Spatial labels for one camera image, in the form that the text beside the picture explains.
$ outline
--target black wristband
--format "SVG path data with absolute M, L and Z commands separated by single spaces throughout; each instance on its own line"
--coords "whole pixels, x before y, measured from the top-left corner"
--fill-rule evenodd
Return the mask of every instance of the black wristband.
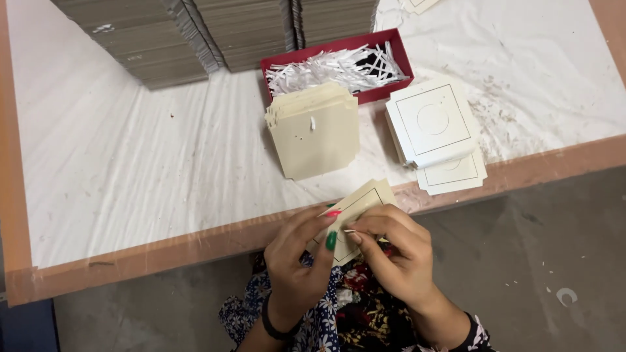
M 288 333 L 281 333 L 280 331 L 277 331 L 276 329 L 274 329 L 274 327 L 272 326 L 272 323 L 270 322 L 270 318 L 267 315 L 267 303 L 270 301 L 271 295 L 272 295 L 271 292 L 270 294 L 267 295 L 267 297 L 265 298 L 265 301 L 263 302 L 263 308 L 261 309 L 261 319 L 263 320 L 263 327 L 265 328 L 265 331 L 267 332 L 267 334 L 271 336 L 272 338 L 280 340 L 280 341 L 289 341 L 295 336 L 295 334 L 298 333 L 298 331 L 300 331 L 300 326 L 302 325 L 302 319 L 300 319 L 300 321 L 298 321 L 298 323 L 294 326 L 294 328 L 289 330 Z

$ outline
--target red tray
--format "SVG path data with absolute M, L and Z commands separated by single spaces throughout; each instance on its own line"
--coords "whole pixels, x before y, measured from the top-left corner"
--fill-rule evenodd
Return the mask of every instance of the red tray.
M 360 93 L 353 94 L 359 99 L 359 104 L 369 103 L 370 101 L 376 101 L 389 98 L 392 91 L 400 90 L 409 86 L 415 76 L 409 63 L 409 58 L 406 56 L 404 50 L 404 44 L 402 38 L 400 38 L 400 32 L 397 28 L 388 29 L 386 31 L 374 32 L 363 34 L 362 36 L 356 36 L 346 39 L 335 40 L 330 43 L 313 46 L 302 50 L 292 51 L 290 53 L 280 54 L 264 58 L 261 60 L 261 70 L 263 70 L 263 77 L 265 77 L 265 71 L 272 65 L 285 65 L 288 63 L 301 63 L 311 56 L 319 54 L 321 51 L 339 51 L 342 49 L 358 49 L 361 46 L 368 44 L 368 47 L 375 48 L 376 45 L 383 47 L 385 42 L 389 41 L 391 44 L 391 50 L 393 51 L 393 57 L 398 66 L 402 69 L 405 76 L 409 76 L 408 79 L 400 82 L 390 83 L 388 85 L 362 91 Z M 270 92 L 270 88 L 267 84 L 267 78 L 265 79 L 265 86 L 267 87 L 267 94 L 270 96 L 270 101 L 274 100 Z

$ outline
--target floral clothing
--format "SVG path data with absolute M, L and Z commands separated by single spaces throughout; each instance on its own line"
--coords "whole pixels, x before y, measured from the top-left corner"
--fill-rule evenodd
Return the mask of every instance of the floral clothing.
M 387 254 L 391 245 L 379 243 Z M 311 266 L 313 258 L 305 253 L 302 265 Z M 245 288 L 244 299 L 234 296 L 223 304 L 218 316 L 237 346 L 244 340 L 257 318 L 272 286 L 263 255 L 255 260 L 253 275 Z M 466 341 L 452 351 L 493 351 L 489 334 L 471 319 Z M 285 349 L 290 352 L 430 352 L 428 343 L 415 335 L 404 302 L 386 292 L 372 275 L 362 256 L 343 267 L 334 267 L 328 290 L 319 303 L 303 317 L 302 327 Z

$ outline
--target grey floor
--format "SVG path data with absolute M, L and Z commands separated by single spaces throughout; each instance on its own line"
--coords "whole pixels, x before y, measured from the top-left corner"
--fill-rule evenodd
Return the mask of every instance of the grey floor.
M 415 219 L 436 283 L 500 351 L 626 351 L 626 168 Z M 241 256 L 58 297 L 61 349 L 228 351 L 217 311 L 249 273 Z

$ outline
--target fingernail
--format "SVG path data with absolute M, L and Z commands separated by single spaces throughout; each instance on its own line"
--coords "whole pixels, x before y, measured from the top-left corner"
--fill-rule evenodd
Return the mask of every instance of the fingernail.
M 348 237 L 350 237 L 350 239 L 356 243 L 357 245 L 361 244 L 361 242 L 363 242 L 363 240 L 361 239 L 361 236 L 355 234 L 354 232 L 350 232 L 348 234 Z
M 326 237 L 326 249 L 329 251 L 335 250 L 335 245 L 337 244 L 337 231 L 332 230 L 328 233 L 328 237 Z

